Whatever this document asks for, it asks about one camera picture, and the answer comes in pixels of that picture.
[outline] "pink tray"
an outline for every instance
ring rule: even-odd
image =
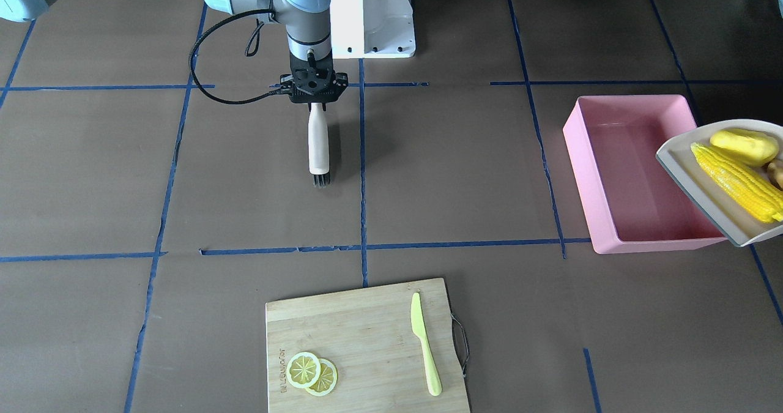
[[[696,128],[681,95],[582,96],[563,128],[593,249],[677,251],[726,240],[655,158]]]

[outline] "wooden cutting board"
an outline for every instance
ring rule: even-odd
[[[427,391],[421,343],[410,326],[414,292],[421,295],[440,396]],[[285,366],[302,351],[335,363],[332,393],[316,397],[288,383]],[[266,354],[269,413],[470,412],[442,278],[268,302]]]

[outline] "plastic knife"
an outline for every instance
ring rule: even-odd
[[[414,329],[414,334],[421,341],[421,353],[425,357],[425,377],[427,378],[427,390],[432,396],[438,396],[443,387],[441,386],[436,361],[430,351],[430,341],[427,340],[427,329],[425,329],[425,316],[421,312],[421,297],[418,292],[414,293],[410,301],[410,325]]]

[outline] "blue tape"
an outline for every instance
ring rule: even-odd
[[[688,79],[685,78],[685,70],[683,70],[683,65],[682,62],[680,62],[680,57],[677,56],[677,51],[674,50],[674,43],[672,42],[671,37],[669,37],[669,32],[666,30],[666,25],[664,25],[663,23],[661,12],[658,11],[658,6],[655,5],[655,0],[650,0],[650,5],[652,5],[652,10],[655,13],[655,18],[658,19],[658,24],[661,27],[663,37],[664,39],[666,39],[666,44],[669,45],[669,51],[671,51],[672,57],[674,57],[674,64],[677,66],[677,71],[679,71],[680,73],[680,78],[682,79],[682,83],[685,84],[685,91],[688,93],[688,100],[691,101],[691,110],[693,111],[696,124],[703,125],[702,114],[699,111],[699,106],[697,106],[696,104],[696,97],[693,95],[693,91],[691,90],[691,85]]]
[[[410,249],[410,248],[467,248],[477,246],[517,246],[517,245],[557,245],[560,239],[532,240],[481,240],[481,241],[443,241],[429,243],[386,243],[367,245],[367,249]]]
[[[360,251],[361,245],[301,246],[286,248],[199,249],[202,255],[288,254],[291,252]]]
[[[62,254],[62,255],[19,255],[0,257],[0,263],[51,262],[55,260],[98,260],[98,259],[149,259],[154,252],[110,252],[106,254]]]
[[[604,84],[682,84],[682,80],[585,80],[585,81],[531,81],[531,85],[604,85]],[[489,85],[525,85],[525,81],[490,81]],[[776,85],[783,80],[688,80],[688,84],[753,84]]]
[[[364,59],[358,60],[358,133],[360,134],[360,177],[362,180],[361,201],[361,232],[362,232],[362,287],[369,286],[367,269],[367,197],[366,197],[366,148],[365,148],[365,116],[364,116]]]
[[[30,40],[30,36],[33,34],[34,28],[35,28],[35,20],[30,22],[30,28],[28,28],[27,34],[24,35],[24,39],[22,40],[22,46],[19,47],[19,53],[17,53],[17,58],[13,62],[13,67],[11,67],[11,73],[8,74],[6,85],[4,86],[2,93],[0,93],[0,108],[2,108],[3,103],[6,102],[6,96],[8,96],[8,91],[11,87],[11,83],[13,82],[14,76],[17,75],[17,70],[19,69],[19,63],[22,61],[22,55],[24,55],[24,50],[28,47],[28,41]]]
[[[766,293],[769,294],[770,299],[772,300],[772,307],[774,307],[775,313],[777,313],[777,320],[780,321],[781,326],[783,326],[783,312],[781,312],[781,305],[777,302],[777,296],[775,296],[775,290],[772,289],[772,284],[770,283],[770,279],[769,277],[766,276],[764,265],[761,263],[761,259],[759,257],[758,252],[756,252],[754,245],[750,245],[750,251],[753,254],[753,259],[755,259],[756,267],[759,268],[761,279],[764,281],[764,287],[766,287]]]
[[[532,85],[589,85],[589,84],[682,84],[680,80],[595,80],[595,81],[531,81]]]
[[[144,304],[144,322],[142,329],[139,330],[139,338],[136,340],[136,351],[133,355],[133,366],[131,367],[131,380],[128,383],[128,394],[125,396],[125,413],[131,413],[133,404],[133,394],[136,389],[136,377],[139,374],[139,364],[142,358],[142,348],[144,346],[144,337],[146,335],[147,321],[149,320],[149,307],[152,305],[153,281],[157,275],[157,263],[160,257],[157,255],[152,259],[152,266],[149,269],[149,281],[147,282],[147,295]]]
[[[39,90],[162,90],[193,89],[195,84],[149,84],[149,85],[42,85],[32,87],[10,87],[11,92],[37,92]],[[207,89],[215,89],[214,84],[204,84]]]
[[[201,20],[199,21],[198,34],[196,38],[201,36],[204,32],[204,22],[207,20],[207,5],[204,4],[201,8]],[[182,142],[182,132],[185,128],[185,118],[187,117],[188,104],[190,103],[190,92],[193,90],[193,78],[188,76],[188,84],[185,88],[185,98],[182,101],[182,114],[179,117],[179,129],[177,130],[176,144],[174,145],[174,156],[171,159],[171,168],[168,173],[168,184],[166,187],[166,196],[163,202],[163,210],[160,213],[160,230],[157,234],[157,240],[155,242],[155,256],[152,259],[152,266],[149,270],[149,282],[147,283],[147,296],[144,307],[144,321],[142,323],[142,329],[139,330],[139,338],[136,341],[136,352],[133,357],[133,367],[131,368],[131,379],[128,383],[128,394],[125,397],[125,413],[131,413],[133,405],[133,394],[136,386],[136,378],[139,376],[139,363],[141,362],[142,350],[144,347],[144,337],[146,334],[147,322],[149,321],[149,307],[152,305],[152,294],[154,290],[153,282],[157,275],[157,265],[161,257],[161,249],[163,246],[163,235],[166,229],[166,221],[168,219],[168,206],[171,201],[171,190],[174,188],[174,176],[177,171],[177,159],[179,157],[179,144]]]
[[[595,413],[601,413],[601,400],[598,398],[598,386],[595,383],[595,374],[593,374],[593,360],[590,360],[590,351],[585,347],[582,352],[585,355],[585,365],[587,365],[587,377],[590,378],[590,390],[593,391],[593,404],[595,404]]]
[[[566,238],[565,243],[590,243],[590,238]],[[331,246],[299,246],[282,248],[246,248],[246,249],[199,249],[201,255],[256,255],[256,254],[290,254],[292,252],[328,252],[328,251],[362,251],[363,249],[378,251],[386,249],[416,249],[416,248],[464,248],[479,246],[517,246],[517,245],[557,245],[560,239],[520,239],[520,240],[473,240],[473,241],[443,241],[443,242],[413,242],[413,243],[380,243],[374,245],[331,245]]]
[[[428,82],[364,83],[364,87],[428,87]]]
[[[554,198],[554,188],[552,187],[552,177],[549,173],[549,165],[546,163],[546,151],[543,148],[543,139],[541,138],[541,129],[539,127],[538,115],[536,114],[536,103],[533,101],[533,90],[530,85],[530,78],[528,76],[528,67],[525,63],[525,53],[522,50],[522,40],[519,34],[519,23],[517,21],[517,15],[514,11],[514,3],[512,0],[508,1],[508,11],[511,14],[511,25],[514,28],[514,38],[517,40],[517,52],[519,53],[519,62],[522,65],[522,74],[525,77],[525,88],[528,92],[528,101],[530,103],[530,112],[533,117],[533,126],[536,129],[536,138],[539,141],[541,148],[541,163],[543,164],[543,172],[546,176],[546,185],[549,187],[550,198],[552,201],[552,212],[554,213],[554,224],[557,227],[557,237],[560,241],[560,251],[562,251],[563,259],[566,258],[565,253],[565,240],[563,238],[563,228],[560,226],[560,214],[557,212],[557,202]]]

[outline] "corn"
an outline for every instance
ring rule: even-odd
[[[691,151],[702,170],[756,220],[783,221],[783,191],[713,146],[693,143]]]

